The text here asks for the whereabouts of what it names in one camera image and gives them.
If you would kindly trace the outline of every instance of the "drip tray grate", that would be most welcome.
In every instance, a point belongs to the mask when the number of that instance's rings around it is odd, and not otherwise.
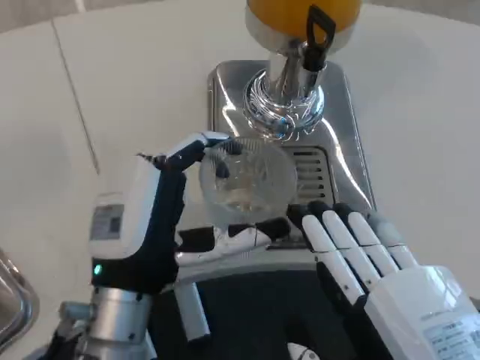
[[[298,175],[295,203],[307,204],[321,200],[333,205],[334,197],[326,153],[314,146],[284,146],[295,162]]]

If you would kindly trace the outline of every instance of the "label sticker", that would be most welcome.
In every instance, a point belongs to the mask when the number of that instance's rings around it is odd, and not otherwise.
[[[480,314],[425,330],[439,360],[480,360]]]
[[[90,240],[118,240],[122,228],[122,204],[98,206],[91,222]]]

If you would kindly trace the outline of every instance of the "juice dispenser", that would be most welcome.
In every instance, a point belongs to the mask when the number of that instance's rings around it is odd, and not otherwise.
[[[247,30],[269,59],[226,61],[209,77],[210,129],[281,146],[297,167],[297,203],[375,207],[347,78],[327,61],[347,44],[360,7],[360,0],[248,0]]]

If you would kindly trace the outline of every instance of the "robotic finger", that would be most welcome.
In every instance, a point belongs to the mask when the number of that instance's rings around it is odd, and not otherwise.
[[[335,211],[323,202],[311,202],[308,204],[308,208],[325,227],[336,248],[358,276],[365,291],[370,291],[380,281],[381,276],[344,222]]]
[[[353,306],[365,292],[323,225],[305,205],[290,205],[287,216],[303,232],[307,246],[318,256],[319,275],[331,278],[325,285],[332,284],[335,288],[337,284],[338,289],[329,293],[342,293],[346,303]]]
[[[166,154],[149,155],[139,153],[137,155],[151,162],[158,170],[184,171],[203,159],[205,148],[216,146],[229,138],[225,133],[215,133],[214,131],[194,133],[174,146]]]
[[[254,225],[231,225],[223,232],[213,226],[178,232],[183,240],[175,254],[178,266],[210,263],[266,247],[290,234],[290,225],[282,217]]]
[[[403,237],[391,222],[375,211],[367,215],[367,222],[400,269],[408,269],[419,265],[405,244]]]
[[[396,262],[363,215],[354,212],[346,204],[336,204],[333,209],[339,214],[382,277],[399,271]]]
[[[286,348],[292,360],[320,360],[319,350],[302,322],[291,320],[285,332]]]

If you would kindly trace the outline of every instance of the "clear glass cup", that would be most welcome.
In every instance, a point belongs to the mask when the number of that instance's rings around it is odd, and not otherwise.
[[[223,229],[284,216],[296,195],[295,164],[264,139],[235,138],[208,149],[199,176],[211,222]]]

